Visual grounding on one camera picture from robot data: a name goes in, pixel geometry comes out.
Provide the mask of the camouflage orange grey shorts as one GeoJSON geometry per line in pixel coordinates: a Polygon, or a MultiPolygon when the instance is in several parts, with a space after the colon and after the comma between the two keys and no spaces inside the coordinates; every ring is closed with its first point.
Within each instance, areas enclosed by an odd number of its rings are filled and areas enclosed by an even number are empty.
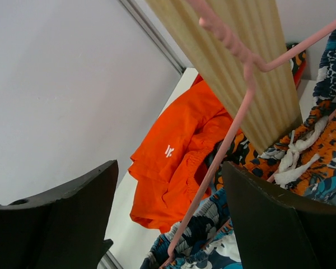
{"type": "MultiPolygon", "coordinates": [[[[289,42],[289,43],[286,43],[286,48],[287,50],[290,50],[297,45],[298,45],[297,42],[289,42]]],[[[294,57],[290,59],[290,67],[291,67],[293,76],[295,76],[298,73],[301,65],[303,64],[305,60],[306,60],[306,50],[303,50],[302,52],[297,53],[294,57]]]]}

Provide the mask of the wooden clothes rack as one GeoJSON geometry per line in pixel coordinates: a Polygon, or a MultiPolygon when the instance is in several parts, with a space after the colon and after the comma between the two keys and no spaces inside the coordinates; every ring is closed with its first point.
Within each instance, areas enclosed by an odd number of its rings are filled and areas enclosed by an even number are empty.
{"type": "MultiPolygon", "coordinates": [[[[234,117],[246,94],[241,62],[212,33],[186,1],[149,1],[194,68],[234,117]]],[[[215,13],[254,53],[269,62],[286,51],[275,1],[209,1],[215,13]]],[[[254,70],[256,93],[241,129],[258,153],[264,152],[302,122],[289,63],[263,73],[254,70]]]]}

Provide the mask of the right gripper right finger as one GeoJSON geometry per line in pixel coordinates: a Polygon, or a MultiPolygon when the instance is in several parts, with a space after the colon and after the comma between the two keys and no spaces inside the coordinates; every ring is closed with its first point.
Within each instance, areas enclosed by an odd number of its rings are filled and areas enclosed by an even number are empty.
{"type": "Polygon", "coordinates": [[[336,268],[336,206],[230,162],[222,178],[243,268],[336,268]]]}

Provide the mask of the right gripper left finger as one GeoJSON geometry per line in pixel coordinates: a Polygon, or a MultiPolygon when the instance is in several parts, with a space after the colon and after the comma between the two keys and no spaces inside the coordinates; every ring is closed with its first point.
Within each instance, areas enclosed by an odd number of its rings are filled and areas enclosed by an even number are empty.
{"type": "Polygon", "coordinates": [[[118,163],[110,160],[48,191],[0,205],[0,268],[96,268],[118,163]]]}

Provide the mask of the blue orange patterned shorts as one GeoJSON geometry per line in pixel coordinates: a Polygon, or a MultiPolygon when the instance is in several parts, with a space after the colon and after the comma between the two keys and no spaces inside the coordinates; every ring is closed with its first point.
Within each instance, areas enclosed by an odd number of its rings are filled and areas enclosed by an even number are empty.
{"type": "Polygon", "coordinates": [[[243,268],[227,205],[222,168],[234,163],[301,197],[336,206],[336,30],[327,41],[304,123],[258,154],[239,134],[213,174],[216,192],[203,200],[168,255],[180,223],[161,234],[142,268],[243,268]]]}

